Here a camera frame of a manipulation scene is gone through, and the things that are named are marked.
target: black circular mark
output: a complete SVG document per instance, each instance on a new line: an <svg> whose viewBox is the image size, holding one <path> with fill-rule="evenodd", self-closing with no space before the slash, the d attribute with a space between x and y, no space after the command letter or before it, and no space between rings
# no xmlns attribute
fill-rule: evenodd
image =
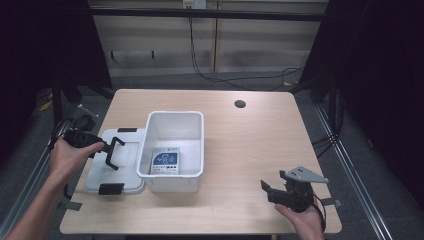
<svg viewBox="0 0 424 240"><path fill-rule="evenodd" d="M234 105L236 105L238 108L244 108L246 107L246 102L243 100L237 100L235 101Z"/></svg>

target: black cable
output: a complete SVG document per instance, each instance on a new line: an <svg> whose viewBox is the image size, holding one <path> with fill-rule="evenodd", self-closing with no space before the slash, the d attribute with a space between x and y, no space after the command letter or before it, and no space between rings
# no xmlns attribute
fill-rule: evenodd
<svg viewBox="0 0 424 240"><path fill-rule="evenodd" d="M231 86L243 89L243 90L247 90L247 91L255 91L254 89L249 89L249 88L245 88L242 87L240 85L231 83L231 81L236 81L236 80L248 80L248 79L273 79L273 78L282 78L281 83L272 88L269 89L267 91L275 91L278 88L280 88L281 86L284 85L284 76L293 74L297 71L302 70L304 67L300 67L300 68L286 68L284 70L282 70L281 74L279 75L274 75L274 76L257 76L257 77L239 77L239 78L229 78L229 79L221 79L221 78L215 78L215 77L207 77L205 76L199 69L199 66L197 65L197 60L196 60L196 51L195 51L195 47L194 47L194 39L193 39L193 20L192 18L189 18L189 24L190 24L190 43L191 43L191 60L192 60L192 66L194 71L203 79L206 79L208 81L214 82L214 83L226 83L229 84Z"/></svg>

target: human hand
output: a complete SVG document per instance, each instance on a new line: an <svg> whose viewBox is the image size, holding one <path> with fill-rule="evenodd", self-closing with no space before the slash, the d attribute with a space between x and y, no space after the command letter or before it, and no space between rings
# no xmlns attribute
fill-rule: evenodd
<svg viewBox="0 0 424 240"><path fill-rule="evenodd" d="M321 218L314 207L309 206L306 211L301 213L293 212L281 204L275 204L274 207L279 213L290 220L301 240L324 239Z"/></svg>
<svg viewBox="0 0 424 240"><path fill-rule="evenodd" d="M71 177L86 162L90 154L101 150L103 142L92 144L85 148L74 148L63 138L58 138L50 152L50 175L60 186L65 186Z"/></svg>

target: label on bin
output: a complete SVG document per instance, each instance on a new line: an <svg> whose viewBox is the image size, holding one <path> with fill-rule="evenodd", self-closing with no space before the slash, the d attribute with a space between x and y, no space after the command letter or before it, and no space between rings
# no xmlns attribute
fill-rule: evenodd
<svg viewBox="0 0 424 240"><path fill-rule="evenodd" d="M158 147L153 149L151 175L177 175L180 149L178 147Z"/></svg>

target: white plastic bin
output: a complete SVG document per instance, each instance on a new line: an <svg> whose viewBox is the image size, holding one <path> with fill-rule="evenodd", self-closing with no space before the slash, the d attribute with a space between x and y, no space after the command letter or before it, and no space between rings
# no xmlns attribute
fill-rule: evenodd
<svg viewBox="0 0 424 240"><path fill-rule="evenodd" d="M177 175L150 172L153 150L179 148ZM152 192L197 192L204 165L204 118L196 111L155 111L150 113L137 174Z"/></svg>

